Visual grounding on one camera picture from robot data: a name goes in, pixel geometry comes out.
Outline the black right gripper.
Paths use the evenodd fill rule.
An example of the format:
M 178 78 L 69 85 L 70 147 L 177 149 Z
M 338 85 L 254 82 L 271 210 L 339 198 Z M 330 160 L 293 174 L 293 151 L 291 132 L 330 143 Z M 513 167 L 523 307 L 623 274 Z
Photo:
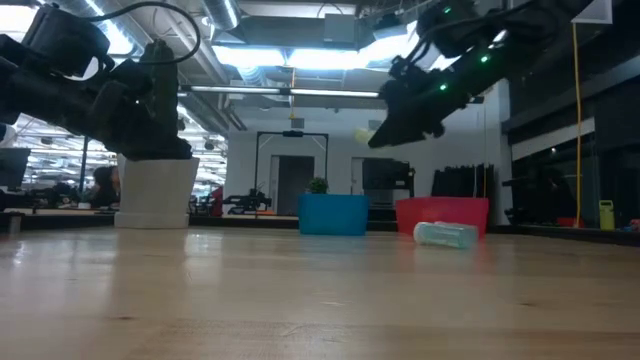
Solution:
M 369 139 L 370 148 L 399 146 L 441 137 L 444 119 L 463 109 L 473 98 L 456 88 L 446 70 L 424 71 L 410 60 L 396 56 L 389 70 L 391 79 L 380 89 L 387 117 Z

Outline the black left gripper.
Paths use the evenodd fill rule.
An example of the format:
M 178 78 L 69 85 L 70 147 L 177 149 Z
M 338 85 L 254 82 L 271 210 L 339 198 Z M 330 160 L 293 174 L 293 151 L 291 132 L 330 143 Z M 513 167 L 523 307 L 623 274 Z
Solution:
M 149 110 L 153 82 L 143 65 L 126 60 L 97 94 L 97 140 L 130 160 L 187 160 L 191 146 Z

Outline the red plastic bin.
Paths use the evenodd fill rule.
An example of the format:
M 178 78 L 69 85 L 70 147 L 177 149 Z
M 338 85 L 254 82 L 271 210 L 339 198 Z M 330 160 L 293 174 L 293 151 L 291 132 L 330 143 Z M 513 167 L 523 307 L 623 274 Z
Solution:
M 399 233 L 411 235 L 419 222 L 474 226 L 483 238 L 487 230 L 489 200 L 469 197 L 413 197 L 395 204 Z

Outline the blue plastic bin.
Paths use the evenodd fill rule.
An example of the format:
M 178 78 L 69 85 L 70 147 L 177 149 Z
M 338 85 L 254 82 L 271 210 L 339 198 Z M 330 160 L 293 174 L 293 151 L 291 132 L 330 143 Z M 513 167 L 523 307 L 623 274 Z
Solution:
M 298 199 L 299 231 L 303 235 L 363 236 L 369 199 L 364 195 L 303 194 Z

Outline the teal clear pill vial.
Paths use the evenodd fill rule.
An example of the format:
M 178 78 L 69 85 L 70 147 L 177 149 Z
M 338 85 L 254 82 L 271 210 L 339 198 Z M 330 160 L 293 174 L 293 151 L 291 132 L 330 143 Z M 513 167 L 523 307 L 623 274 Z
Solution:
M 468 249 L 477 243 L 479 235 L 475 226 L 445 222 L 419 222 L 414 227 L 413 238 L 420 245 Z

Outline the black background cabinet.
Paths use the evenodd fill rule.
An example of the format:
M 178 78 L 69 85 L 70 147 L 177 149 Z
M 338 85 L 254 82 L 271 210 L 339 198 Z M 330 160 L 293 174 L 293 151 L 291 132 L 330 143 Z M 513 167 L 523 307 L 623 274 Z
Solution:
M 362 163 L 364 190 L 407 190 L 414 197 L 415 169 L 409 162 L 385 158 L 365 158 Z

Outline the green cactus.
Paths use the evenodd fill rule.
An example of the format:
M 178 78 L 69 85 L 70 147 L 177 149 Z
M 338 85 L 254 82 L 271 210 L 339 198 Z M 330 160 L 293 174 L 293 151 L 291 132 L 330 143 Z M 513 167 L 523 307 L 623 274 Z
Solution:
M 139 63 L 151 79 L 151 98 L 154 101 L 177 101 L 177 65 L 173 60 L 174 52 L 164 40 L 155 39 L 144 48 Z

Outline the white hexagonal plant pot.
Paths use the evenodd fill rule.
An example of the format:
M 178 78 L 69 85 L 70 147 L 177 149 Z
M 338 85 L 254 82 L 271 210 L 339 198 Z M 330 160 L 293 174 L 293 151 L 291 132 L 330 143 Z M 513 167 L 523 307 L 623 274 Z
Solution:
M 199 158 L 132 161 L 118 155 L 121 186 L 116 228 L 183 229 Z

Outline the person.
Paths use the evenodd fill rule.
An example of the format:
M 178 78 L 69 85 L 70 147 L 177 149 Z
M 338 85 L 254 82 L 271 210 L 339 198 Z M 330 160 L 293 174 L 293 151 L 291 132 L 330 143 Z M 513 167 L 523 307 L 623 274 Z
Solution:
M 118 168 L 107 166 L 93 172 L 94 193 L 90 204 L 93 208 L 116 208 L 120 203 L 120 180 Z

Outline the black curtain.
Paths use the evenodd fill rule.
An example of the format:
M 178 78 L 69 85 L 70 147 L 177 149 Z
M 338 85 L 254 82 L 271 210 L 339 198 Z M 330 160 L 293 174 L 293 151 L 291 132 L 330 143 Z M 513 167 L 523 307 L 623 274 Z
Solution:
M 494 185 L 493 165 L 446 167 L 434 172 L 431 195 L 491 199 L 495 193 Z

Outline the grey ceiling vent box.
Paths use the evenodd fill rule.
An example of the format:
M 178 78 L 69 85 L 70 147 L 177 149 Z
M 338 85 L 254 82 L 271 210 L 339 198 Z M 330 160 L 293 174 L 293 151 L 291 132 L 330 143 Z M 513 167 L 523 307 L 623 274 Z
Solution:
M 323 40 L 330 43 L 353 43 L 356 18 L 353 15 L 325 14 Z

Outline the ceiling tube light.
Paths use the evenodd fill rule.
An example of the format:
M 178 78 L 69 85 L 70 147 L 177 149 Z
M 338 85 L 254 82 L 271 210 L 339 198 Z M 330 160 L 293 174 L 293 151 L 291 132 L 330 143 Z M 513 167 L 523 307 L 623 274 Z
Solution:
M 248 86 L 204 86 L 204 85 L 180 85 L 181 92 L 242 94 L 242 95 L 280 95 L 280 96 L 318 96 L 358 99 L 379 99 L 378 92 L 348 91 L 348 90 L 324 90 L 306 88 L 282 88 L 282 87 L 248 87 Z

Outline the dark doorway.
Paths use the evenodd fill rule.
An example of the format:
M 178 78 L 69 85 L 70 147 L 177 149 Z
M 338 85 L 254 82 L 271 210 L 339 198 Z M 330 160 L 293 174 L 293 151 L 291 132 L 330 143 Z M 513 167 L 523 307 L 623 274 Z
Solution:
M 298 199 L 314 177 L 312 156 L 274 155 L 271 157 L 269 195 L 277 216 L 296 216 Z

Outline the dark computer monitor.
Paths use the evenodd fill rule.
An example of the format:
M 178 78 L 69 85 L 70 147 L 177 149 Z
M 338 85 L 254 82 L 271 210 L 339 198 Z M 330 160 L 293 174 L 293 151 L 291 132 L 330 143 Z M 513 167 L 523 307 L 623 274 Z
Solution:
M 21 186 L 30 153 L 29 148 L 0 148 L 0 186 Z

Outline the yellow-green container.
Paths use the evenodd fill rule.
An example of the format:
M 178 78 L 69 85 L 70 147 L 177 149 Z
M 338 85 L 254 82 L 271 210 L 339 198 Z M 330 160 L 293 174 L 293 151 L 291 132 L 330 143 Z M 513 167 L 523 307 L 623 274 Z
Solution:
M 614 204 L 611 200 L 599 201 L 600 229 L 603 231 L 615 230 Z

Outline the black background rig frame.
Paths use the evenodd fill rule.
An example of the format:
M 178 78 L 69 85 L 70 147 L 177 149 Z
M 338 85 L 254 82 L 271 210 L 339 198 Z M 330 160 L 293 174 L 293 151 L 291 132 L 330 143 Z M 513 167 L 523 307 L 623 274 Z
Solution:
M 281 132 L 276 131 L 258 131 L 256 133 L 255 138 L 255 159 L 254 159 L 254 182 L 252 188 L 258 188 L 258 171 L 259 171 L 259 153 L 261 149 L 260 138 L 262 135 L 278 135 L 282 137 L 288 138 L 302 138 L 302 137 L 323 137 L 325 139 L 324 146 L 324 179 L 328 181 L 328 161 L 329 161 L 329 139 L 330 135 L 328 133 L 309 133 L 298 130 L 286 130 Z

